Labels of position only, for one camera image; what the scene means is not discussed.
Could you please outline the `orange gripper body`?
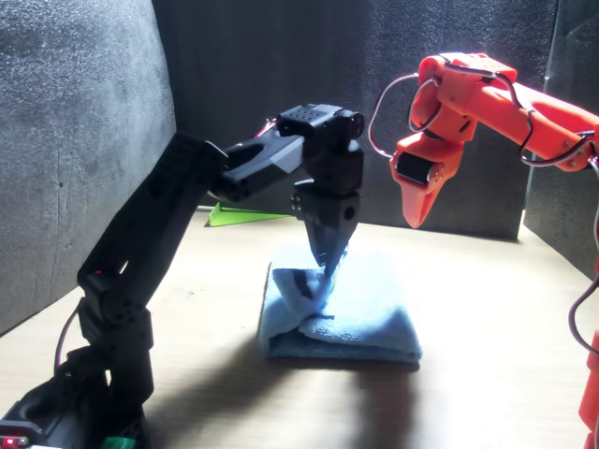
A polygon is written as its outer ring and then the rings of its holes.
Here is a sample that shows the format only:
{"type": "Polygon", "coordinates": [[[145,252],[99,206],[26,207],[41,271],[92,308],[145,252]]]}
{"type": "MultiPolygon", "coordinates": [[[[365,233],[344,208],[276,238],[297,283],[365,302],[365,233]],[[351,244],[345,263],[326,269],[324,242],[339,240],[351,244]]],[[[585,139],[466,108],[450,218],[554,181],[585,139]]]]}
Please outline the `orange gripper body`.
{"type": "Polygon", "coordinates": [[[390,170],[397,183],[415,188],[439,188],[456,174],[462,155],[461,143],[419,132],[397,142],[390,170]]]}

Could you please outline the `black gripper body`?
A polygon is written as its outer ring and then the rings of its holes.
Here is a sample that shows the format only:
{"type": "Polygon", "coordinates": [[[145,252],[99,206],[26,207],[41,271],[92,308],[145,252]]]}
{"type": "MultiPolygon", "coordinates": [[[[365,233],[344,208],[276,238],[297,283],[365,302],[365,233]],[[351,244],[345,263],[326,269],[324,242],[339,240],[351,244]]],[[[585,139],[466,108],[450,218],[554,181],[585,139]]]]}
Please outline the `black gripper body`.
{"type": "Polygon", "coordinates": [[[299,220],[331,232],[353,233],[359,206],[359,192],[337,194],[315,184],[295,184],[291,197],[292,211],[299,220]]]}

